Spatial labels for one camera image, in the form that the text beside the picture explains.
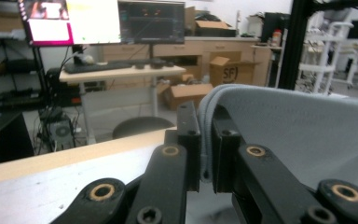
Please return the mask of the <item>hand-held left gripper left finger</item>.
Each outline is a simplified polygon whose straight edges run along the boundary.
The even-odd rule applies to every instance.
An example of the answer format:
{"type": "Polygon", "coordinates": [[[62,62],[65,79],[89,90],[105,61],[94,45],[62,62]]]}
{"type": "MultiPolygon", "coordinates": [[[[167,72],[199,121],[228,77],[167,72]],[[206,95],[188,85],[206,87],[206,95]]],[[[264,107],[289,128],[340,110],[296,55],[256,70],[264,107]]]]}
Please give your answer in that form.
{"type": "Polygon", "coordinates": [[[177,127],[165,132],[165,144],[186,149],[186,180],[188,191],[200,190],[200,126],[193,101],[177,107],[177,127]]]}

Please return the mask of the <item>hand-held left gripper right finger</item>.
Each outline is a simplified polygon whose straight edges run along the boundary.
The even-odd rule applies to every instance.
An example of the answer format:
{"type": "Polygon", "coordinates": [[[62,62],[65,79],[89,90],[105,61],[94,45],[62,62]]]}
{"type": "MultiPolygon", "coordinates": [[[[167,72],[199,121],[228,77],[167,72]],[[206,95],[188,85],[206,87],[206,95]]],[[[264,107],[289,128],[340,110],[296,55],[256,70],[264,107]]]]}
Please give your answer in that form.
{"type": "Polygon", "coordinates": [[[213,190],[229,193],[234,182],[234,156],[242,143],[241,134],[228,111],[219,105],[213,112],[213,190]]]}

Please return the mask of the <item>grey printed t-shirt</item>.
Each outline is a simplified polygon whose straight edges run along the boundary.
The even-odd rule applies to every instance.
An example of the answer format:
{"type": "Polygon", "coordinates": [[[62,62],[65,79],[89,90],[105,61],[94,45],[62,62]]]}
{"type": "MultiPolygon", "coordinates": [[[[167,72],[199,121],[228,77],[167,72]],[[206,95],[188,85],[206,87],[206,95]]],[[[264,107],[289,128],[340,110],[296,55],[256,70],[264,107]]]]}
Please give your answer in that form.
{"type": "Polygon", "coordinates": [[[358,186],[358,99],[225,84],[200,102],[200,179],[212,180],[212,118],[223,106],[244,140],[271,149],[303,184],[335,178],[358,186]]]}

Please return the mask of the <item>small open cardboard box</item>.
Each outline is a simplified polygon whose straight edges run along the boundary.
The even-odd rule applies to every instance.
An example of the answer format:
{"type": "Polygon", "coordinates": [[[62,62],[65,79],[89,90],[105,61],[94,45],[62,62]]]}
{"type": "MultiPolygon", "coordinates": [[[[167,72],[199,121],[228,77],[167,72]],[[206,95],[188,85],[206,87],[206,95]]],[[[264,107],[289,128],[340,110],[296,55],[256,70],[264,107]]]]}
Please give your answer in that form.
{"type": "Polygon", "coordinates": [[[187,101],[198,105],[200,101],[213,89],[211,84],[194,84],[170,86],[164,92],[164,100],[170,110],[187,101]]]}

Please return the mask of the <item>large cardboard box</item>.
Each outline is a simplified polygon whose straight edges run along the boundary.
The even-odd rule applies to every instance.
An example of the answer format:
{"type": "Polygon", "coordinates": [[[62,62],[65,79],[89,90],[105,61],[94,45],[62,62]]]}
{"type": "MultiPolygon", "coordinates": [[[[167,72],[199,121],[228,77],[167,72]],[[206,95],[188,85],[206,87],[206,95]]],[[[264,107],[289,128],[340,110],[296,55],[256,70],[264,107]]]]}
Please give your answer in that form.
{"type": "Polygon", "coordinates": [[[252,84],[254,70],[255,63],[218,56],[210,61],[210,82],[214,87],[222,84],[252,84]]]}

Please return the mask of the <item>desk with white legs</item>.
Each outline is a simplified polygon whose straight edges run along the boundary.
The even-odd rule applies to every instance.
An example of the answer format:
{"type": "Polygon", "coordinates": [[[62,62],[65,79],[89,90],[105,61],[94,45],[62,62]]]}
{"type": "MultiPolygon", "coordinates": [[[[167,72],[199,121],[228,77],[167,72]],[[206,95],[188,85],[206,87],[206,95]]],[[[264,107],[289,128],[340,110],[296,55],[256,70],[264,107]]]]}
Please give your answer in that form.
{"type": "Polygon", "coordinates": [[[85,82],[130,78],[130,77],[150,77],[151,86],[150,86],[149,95],[152,105],[152,115],[156,117],[158,115],[157,77],[178,76],[178,75],[182,75],[185,71],[186,71],[185,68],[176,65],[173,67],[163,67],[160,69],[153,69],[149,65],[146,65],[144,69],[136,69],[133,66],[132,68],[105,70],[105,71],[88,72],[88,73],[80,73],[80,74],[72,74],[72,75],[68,74],[65,71],[61,71],[59,80],[60,82],[79,84],[79,88],[80,88],[79,94],[81,98],[81,105],[83,108],[83,118],[85,121],[87,144],[92,145],[96,143],[96,139],[95,139],[94,131],[89,121],[90,107],[89,107],[89,102],[87,101],[87,93],[85,91],[85,86],[84,86],[85,82]]]}

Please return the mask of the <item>shallow cardboard box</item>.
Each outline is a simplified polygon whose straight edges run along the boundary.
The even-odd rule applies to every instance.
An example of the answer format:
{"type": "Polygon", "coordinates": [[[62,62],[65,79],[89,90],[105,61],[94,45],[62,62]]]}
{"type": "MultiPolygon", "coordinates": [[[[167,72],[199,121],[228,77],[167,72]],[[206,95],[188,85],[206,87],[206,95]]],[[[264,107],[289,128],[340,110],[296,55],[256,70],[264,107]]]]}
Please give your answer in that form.
{"type": "Polygon", "coordinates": [[[235,37],[236,31],[223,21],[196,21],[195,36],[235,37]]]}

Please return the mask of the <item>black keyboard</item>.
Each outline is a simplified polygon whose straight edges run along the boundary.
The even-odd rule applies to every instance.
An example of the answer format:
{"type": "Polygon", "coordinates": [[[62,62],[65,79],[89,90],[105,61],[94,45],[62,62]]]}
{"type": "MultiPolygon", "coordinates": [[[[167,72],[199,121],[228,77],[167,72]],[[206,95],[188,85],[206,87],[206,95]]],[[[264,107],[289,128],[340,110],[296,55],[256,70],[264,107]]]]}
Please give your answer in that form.
{"type": "Polygon", "coordinates": [[[79,74],[88,72],[100,72],[107,70],[131,68],[128,63],[106,63],[106,64],[72,64],[68,63],[63,70],[68,74],[79,74]]]}

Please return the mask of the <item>silver computer case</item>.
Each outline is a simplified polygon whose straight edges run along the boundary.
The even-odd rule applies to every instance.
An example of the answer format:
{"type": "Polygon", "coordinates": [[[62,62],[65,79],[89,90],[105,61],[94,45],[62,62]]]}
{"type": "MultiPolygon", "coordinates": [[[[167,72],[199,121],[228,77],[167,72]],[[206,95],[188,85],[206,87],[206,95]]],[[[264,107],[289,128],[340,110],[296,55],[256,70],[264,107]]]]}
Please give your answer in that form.
{"type": "Polygon", "coordinates": [[[73,125],[61,107],[52,107],[39,112],[43,139],[50,148],[71,148],[75,146],[73,125]]]}

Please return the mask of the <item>bottle with red cap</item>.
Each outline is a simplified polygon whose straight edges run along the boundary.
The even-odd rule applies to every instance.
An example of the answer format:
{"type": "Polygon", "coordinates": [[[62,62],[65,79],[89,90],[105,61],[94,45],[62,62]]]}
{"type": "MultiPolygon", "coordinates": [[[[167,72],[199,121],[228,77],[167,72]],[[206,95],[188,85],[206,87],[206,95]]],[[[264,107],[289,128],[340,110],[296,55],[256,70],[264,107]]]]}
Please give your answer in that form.
{"type": "Polygon", "coordinates": [[[272,47],[279,47],[282,41],[282,31],[280,29],[276,29],[271,38],[271,46],[272,47]]]}

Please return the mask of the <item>monitor with dark screen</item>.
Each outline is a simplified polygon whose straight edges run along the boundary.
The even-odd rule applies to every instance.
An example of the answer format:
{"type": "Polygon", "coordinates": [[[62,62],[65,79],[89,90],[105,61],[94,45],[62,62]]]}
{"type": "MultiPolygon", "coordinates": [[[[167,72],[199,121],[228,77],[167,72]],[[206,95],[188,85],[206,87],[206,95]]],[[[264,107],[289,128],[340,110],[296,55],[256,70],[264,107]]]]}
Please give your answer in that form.
{"type": "Polygon", "coordinates": [[[126,44],[183,44],[185,3],[157,0],[118,2],[121,42],[126,44]]]}

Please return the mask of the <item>white table mat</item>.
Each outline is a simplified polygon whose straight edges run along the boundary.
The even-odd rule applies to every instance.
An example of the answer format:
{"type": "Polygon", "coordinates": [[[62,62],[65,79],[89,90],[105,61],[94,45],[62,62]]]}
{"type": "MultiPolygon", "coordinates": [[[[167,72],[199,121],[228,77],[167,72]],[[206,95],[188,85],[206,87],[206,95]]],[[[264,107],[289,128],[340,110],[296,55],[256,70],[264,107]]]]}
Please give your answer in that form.
{"type": "MultiPolygon", "coordinates": [[[[49,224],[64,212],[88,183],[111,177],[124,183],[140,176],[154,149],[130,152],[0,182],[0,224],[49,224]]],[[[187,194],[186,224],[240,224],[227,194],[207,184],[187,194]]]]}

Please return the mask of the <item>black computer tower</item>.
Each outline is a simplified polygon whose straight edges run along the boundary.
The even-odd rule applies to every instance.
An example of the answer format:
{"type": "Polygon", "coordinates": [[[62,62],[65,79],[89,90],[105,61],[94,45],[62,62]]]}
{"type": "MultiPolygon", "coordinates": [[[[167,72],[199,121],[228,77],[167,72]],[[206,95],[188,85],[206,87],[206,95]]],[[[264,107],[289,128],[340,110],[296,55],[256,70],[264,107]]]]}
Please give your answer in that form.
{"type": "Polygon", "coordinates": [[[22,113],[0,113],[0,163],[33,155],[34,148],[22,113]]]}

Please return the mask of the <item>black metal rack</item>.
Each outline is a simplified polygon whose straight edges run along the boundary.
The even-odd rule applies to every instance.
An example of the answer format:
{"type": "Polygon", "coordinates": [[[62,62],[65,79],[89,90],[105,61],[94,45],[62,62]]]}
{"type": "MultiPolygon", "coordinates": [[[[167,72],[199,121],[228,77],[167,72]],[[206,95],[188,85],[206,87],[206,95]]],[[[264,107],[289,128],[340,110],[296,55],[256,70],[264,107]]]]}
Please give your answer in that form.
{"type": "Polygon", "coordinates": [[[16,0],[0,0],[0,109],[42,106],[48,98],[38,47],[28,45],[16,0]]]}

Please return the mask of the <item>black metal post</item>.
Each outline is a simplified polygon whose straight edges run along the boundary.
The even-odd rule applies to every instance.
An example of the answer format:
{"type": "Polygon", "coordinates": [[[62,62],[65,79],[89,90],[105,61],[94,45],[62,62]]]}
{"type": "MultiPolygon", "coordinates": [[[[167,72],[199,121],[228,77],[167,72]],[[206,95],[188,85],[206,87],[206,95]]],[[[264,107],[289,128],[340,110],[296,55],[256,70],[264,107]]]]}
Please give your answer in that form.
{"type": "Polygon", "coordinates": [[[293,90],[302,54],[302,46],[307,30],[308,19],[315,12],[341,10],[358,7],[358,0],[338,0],[337,2],[320,3],[317,0],[293,0],[286,45],[282,56],[279,89],[293,90]]]}

